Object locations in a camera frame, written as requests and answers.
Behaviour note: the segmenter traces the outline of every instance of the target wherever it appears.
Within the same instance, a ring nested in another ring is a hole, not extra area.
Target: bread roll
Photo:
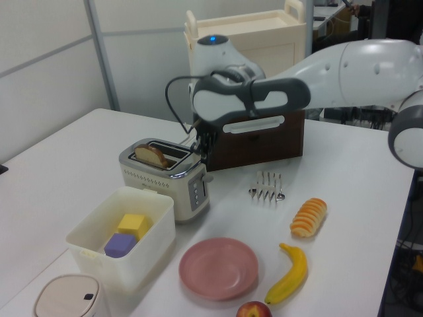
[[[326,216],[327,205],[319,198],[307,200],[293,218],[291,233],[300,237],[313,236]]]

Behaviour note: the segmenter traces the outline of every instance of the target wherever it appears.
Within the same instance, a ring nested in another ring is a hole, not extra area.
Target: round container
[[[111,317],[104,290],[94,277],[69,274],[52,279],[38,296],[33,317]]]

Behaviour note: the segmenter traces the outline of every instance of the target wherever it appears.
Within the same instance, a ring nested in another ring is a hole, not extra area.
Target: banana
[[[266,304],[282,302],[295,292],[307,278],[307,257],[303,250],[284,243],[279,244],[279,247],[288,253],[292,261],[292,267],[283,278],[269,289],[264,299]]]

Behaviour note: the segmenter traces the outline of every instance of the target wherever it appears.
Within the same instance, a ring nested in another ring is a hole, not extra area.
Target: toaster slot
[[[166,144],[164,142],[151,141],[151,142],[148,142],[148,145],[155,147],[156,149],[160,150],[163,153],[163,155],[165,156],[165,159],[168,162],[167,168],[162,168],[160,166],[148,164],[148,162],[137,160],[135,157],[135,153],[132,153],[129,159],[136,160],[137,162],[141,162],[143,164],[147,164],[155,168],[160,168],[162,170],[172,170],[176,165],[178,165],[180,162],[182,162],[184,159],[186,159],[187,157],[191,155],[191,152],[188,149],[185,149],[182,147],[176,147],[174,145]]]

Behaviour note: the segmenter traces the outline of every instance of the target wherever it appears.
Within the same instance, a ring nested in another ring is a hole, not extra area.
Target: white table
[[[335,17],[341,10],[345,8],[345,4],[340,2],[337,7],[314,7],[314,17],[325,17],[324,21],[313,21],[313,31],[317,31],[318,36],[326,34],[328,21]]]
[[[8,225],[2,221],[0,241],[2,259],[13,256],[1,264],[0,316],[30,316],[49,280],[79,271],[65,235],[123,185],[118,155],[145,137],[177,142],[183,133],[173,122],[96,110],[5,164],[0,210]],[[249,197],[257,170],[283,174],[286,200]],[[234,316],[242,303],[263,301],[290,268],[280,242],[304,249],[309,276],[300,292],[271,308],[273,316],[377,315],[413,175],[390,154],[386,132],[306,120],[301,158],[212,174],[209,212],[176,227],[174,248],[148,285],[131,296],[107,290],[113,316]],[[299,240],[289,224],[310,197],[328,203],[328,216],[314,239]],[[241,298],[203,300],[180,284],[185,251],[217,236],[243,241],[258,257],[258,285]]]

